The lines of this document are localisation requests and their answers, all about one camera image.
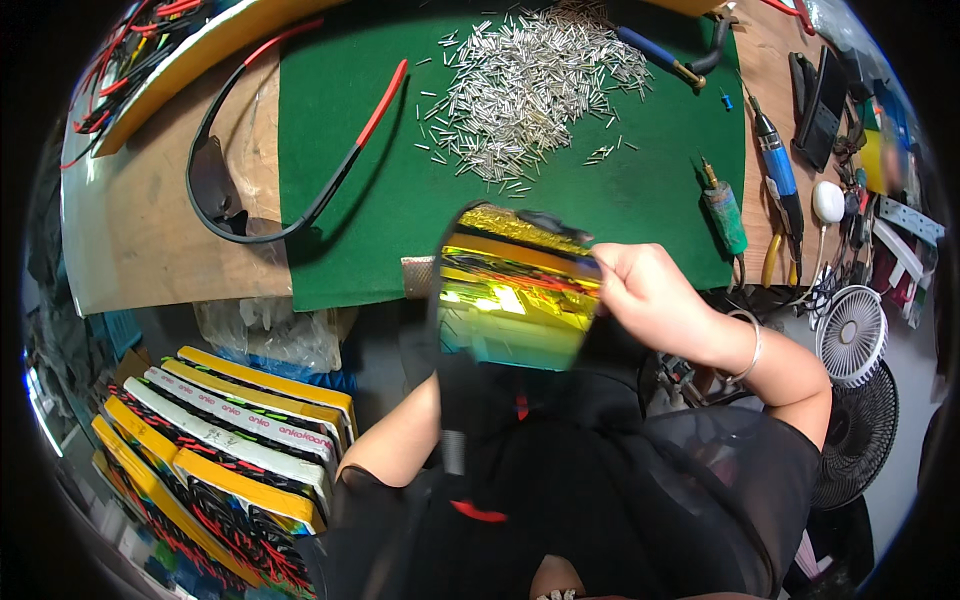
silver bangle bracelet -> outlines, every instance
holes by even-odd
[[[742,372],[739,375],[730,375],[726,377],[724,379],[724,383],[726,383],[727,385],[736,383],[737,381],[743,379],[744,377],[750,374],[750,371],[752,371],[756,366],[756,360],[760,357],[760,348],[762,348],[763,346],[762,341],[760,339],[760,321],[758,321],[754,315],[750,314],[746,310],[737,309],[727,313],[728,317],[735,317],[737,315],[746,317],[747,319],[750,320],[750,323],[754,324],[754,334],[756,335],[756,347],[754,348],[754,360],[750,362],[750,367],[747,367],[746,371]]]

iridescent lens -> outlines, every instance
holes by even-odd
[[[482,204],[441,251],[441,348],[478,362],[569,368],[593,321],[600,271],[588,251]]]

desk fan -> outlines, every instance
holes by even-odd
[[[837,292],[817,324],[816,345],[817,358],[834,385],[855,388],[866,383],[887,348],[887,317],[880,294],[864,285]]]
[[[867,489],[890,455],[900,401],[887,364],[857,388],[833,386],[833,405],[811,506],[834,509]]]

pile of metal pins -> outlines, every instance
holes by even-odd
[[[458,157],[457,176],[536,181],[529,171],[540,173],[544,153],[571,145],[568,122],[588,114],[619,120],[608,97],[614,92],[637,91],[643,101],[654,79],[647,60],[599,20],[606,16],[606,3],[597,0],[560,0],[542,11],[520,7],[516,19],[508,11],[496,30],[489,19],[473,26],[449,58],[444,54],[456,75],[423,121],[436,117],[443,125],[431,124],[429,133],[447,156]],[[456,34],[438,43],[457,44]]]

sports sunglasses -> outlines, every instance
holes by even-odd
[[[237,67],[224,86],[220,88],[220,92],[213,99],[210,108],[206,110],[204,120],[201,121],[200,127],[197,129],[186,162],[186,193],[200,221],[206,228],[225,240],[237,244],[267,244],[281,240],[300,229],[309,228],[320,216],[320,213],[324,211],[333,195],[337,193],[337,188],[347,177],[347,173],[360,155],[360,151],[367,145],[367,141],[379,124],[380,119],[383,118],[387,107],[394,100],[396,91],[400,88],[403,77],[406,75],[407,59],[404,59],[396,67],[394,78],[387,86],[387,91],[380,99],[380,104],[377,105],[376,110],[371,115],[367,126],[360,132],[357,141],[347,152],[343,162],[334,171],[333,176],[310,207],[296,221],[281,231],[266,235],[247,235],[248,212],[240,205],[240,197],[237,194],[236,185],[230,177],[227,163],[224,161],[220,140],[216,135],[210,135],[210,127],[213,125],[213,119],[217,116],[217,111],[220,110],[220,106],[226,100],[230,90],[233,89],[240,76],[257,57],[284,39],[316,29],[323,23],[323,19],[304,23],[283,32],[257,48]]]

